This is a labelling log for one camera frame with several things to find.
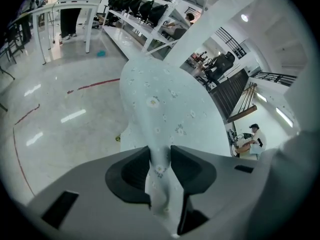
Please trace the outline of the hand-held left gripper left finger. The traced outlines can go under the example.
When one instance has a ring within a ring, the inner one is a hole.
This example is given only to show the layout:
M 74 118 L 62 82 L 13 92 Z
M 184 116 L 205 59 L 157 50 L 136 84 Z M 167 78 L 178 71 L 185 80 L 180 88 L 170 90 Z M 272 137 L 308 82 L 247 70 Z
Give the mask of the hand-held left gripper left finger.
M 53 240 L 169 240 L 145 193 L 148 147 L 85 162 L 55 180 L 27 205 Z

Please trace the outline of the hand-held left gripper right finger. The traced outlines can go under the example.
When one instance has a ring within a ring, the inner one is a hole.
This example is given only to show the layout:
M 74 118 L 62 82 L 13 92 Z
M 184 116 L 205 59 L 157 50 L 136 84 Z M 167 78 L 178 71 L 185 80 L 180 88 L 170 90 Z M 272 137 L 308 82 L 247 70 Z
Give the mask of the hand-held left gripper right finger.
M 183 188 L 177 234 L 182 236 L 216 216 L 238 198 L 253 176 L 255 160 L 171 146 L 171 168 Z

